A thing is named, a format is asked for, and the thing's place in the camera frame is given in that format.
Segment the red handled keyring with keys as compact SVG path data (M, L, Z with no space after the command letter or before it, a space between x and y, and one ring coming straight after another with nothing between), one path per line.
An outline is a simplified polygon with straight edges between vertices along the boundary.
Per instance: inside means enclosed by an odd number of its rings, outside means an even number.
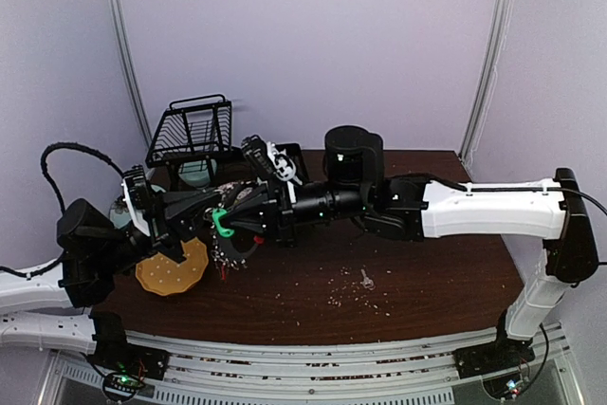
M231 270L247 268L248 258L265 242L263 238L254 236L249 248L239 250L230 238L221 236L215 230L210 231L210 237L210 257L222 282L227 281Z

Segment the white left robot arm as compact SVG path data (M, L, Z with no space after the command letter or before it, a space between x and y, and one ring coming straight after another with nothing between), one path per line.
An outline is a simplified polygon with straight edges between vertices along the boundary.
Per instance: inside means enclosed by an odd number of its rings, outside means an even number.
M90 314L65 322L46 310L83 309L101 304L115 278L158 253L181 264L183 245L222 203L216 189L158 193L142 168L125 172L122 200L130 215L116 227L87 200L74 200L56 225L61 247L54 260L25 269L1 270L1 342L98 355L117 371L136 363L120 316Z

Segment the green tagged key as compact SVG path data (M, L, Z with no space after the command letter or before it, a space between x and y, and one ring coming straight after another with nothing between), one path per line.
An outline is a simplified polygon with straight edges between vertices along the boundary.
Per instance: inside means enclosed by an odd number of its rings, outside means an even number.
M217 231L218 235L223 238L231 238L235 234L234 229L227 228L223 225L227 213L228 211L223 208L214 208L211 212L214 229Z

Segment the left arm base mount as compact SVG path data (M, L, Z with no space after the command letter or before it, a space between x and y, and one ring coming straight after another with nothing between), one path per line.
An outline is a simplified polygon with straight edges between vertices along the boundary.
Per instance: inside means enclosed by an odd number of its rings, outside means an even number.
M124 403L146 388L146 379L164 379L168 351L129 342L117 314L93 313L89 319L96 346L83 357L101 377L101 391L107 399Z

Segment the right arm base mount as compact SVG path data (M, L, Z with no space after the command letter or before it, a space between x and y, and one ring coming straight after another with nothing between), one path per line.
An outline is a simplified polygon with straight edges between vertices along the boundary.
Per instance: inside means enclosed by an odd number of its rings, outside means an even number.
M515 341L506 333L506 311L500 316L493 341L462 347L452 352L455 368L460 379L484 376L501 370L517 368L518 375L502 375L484 380L484 390L493 399L514 401L529 391L541 377L550 352L550 340L544 324L539 325L545 344L542 362L535 372L530 362L535 352L532 340Z

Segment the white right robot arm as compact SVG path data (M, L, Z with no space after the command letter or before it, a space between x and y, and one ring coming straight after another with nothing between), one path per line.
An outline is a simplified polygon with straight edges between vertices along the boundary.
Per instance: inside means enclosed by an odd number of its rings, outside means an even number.
M487 346L487 361L495 368L520 356L565 290L599 267L586 210L591 199L567 168L551 178L513 184L458 183L422 173L388 177L381 136L355 125L326 133L323 182L303 181L287 152L257 136L243 140L242 152L258 181L213 211L223 239L241 229L290 243L299 226L344 218L402 241L468 234L540 239L538 269L506 310L501 336Z

